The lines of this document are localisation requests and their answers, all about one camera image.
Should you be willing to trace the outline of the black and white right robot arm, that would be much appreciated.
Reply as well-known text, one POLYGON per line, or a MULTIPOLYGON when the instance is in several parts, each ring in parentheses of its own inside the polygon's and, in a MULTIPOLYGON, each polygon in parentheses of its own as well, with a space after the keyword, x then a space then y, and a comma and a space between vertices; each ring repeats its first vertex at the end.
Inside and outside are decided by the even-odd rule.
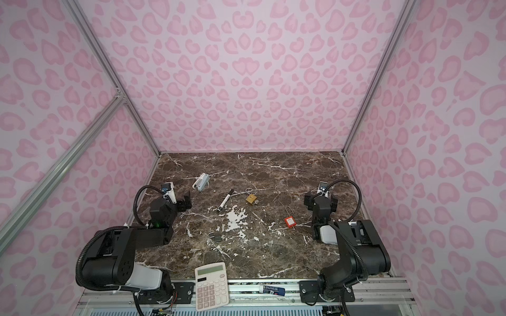
POLYGON ((336 245, 336 263, 321 269, 315 281, 300 281, 300 299, 307 305, 318 302, 353 302, 353 286, 371 276, 387 273, 391 259, 370 220, 334 221, 337 199, 322 193, 306 193, 304 205, 312 212, 313 239, 336 245))

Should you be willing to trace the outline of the brass padlock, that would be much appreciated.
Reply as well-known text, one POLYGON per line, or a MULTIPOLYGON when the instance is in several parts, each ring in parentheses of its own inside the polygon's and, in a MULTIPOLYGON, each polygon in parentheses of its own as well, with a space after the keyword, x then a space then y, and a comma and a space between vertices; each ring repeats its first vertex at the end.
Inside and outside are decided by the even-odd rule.
POLYGON ((248 188, 245 193, 247 194, 246 202, 250 205, 257 205, 259 204, 258 196, 256 195, 256 191, 252 188, 248 188))

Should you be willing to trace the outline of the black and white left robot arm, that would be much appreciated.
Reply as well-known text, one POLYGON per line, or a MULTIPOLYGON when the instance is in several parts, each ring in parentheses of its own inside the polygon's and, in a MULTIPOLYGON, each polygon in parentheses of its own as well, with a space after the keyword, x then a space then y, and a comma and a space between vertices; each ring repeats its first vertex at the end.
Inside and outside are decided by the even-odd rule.
POLYGON ((131 292, 138 304, 173 300, 175 289, 169 273, 138 264, 135 257, 138 250, 168 245, 176 217, 191 208, 190 192, 175 203, 161 197, 152 202, 146 226, 113 226, 98 231, 77 259, 76 283, 96 292, 131 292))

